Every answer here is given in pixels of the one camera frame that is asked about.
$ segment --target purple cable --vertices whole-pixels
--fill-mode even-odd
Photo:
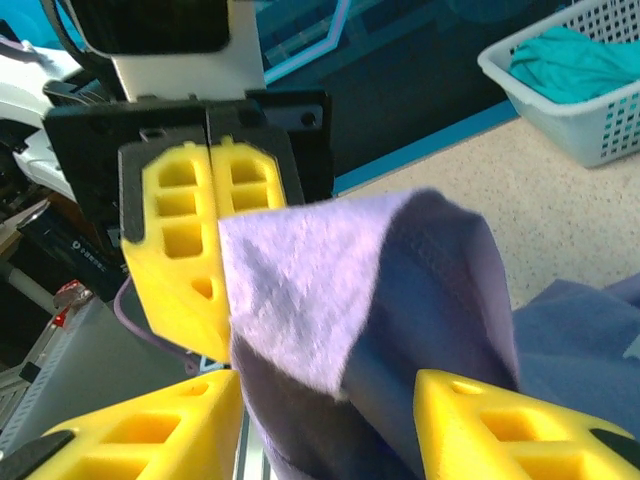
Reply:
[[[173,343],[165,340],[164,338],[158,337],[157,335],[144,330],[139,327],[135,323],[129,319],[129,317],[122,310],[122,297],[124,296],[124,292],[127,290],[127,287],[131,284],[131,277],[127,278],[127,280],[122,284],[120,290],[116,294],[116,298],[113,301],[113,311],[116,315],[118,321],[131,333],[133,333],[136,337],[141,338],[142,340],[150,343],[158,347],[161,350],[179,358],[184,362],[184,369],[188,375],[197,375],[200,371],[199,359],[196,361],[189,353],[185,352],[183,349],[174,345]]]

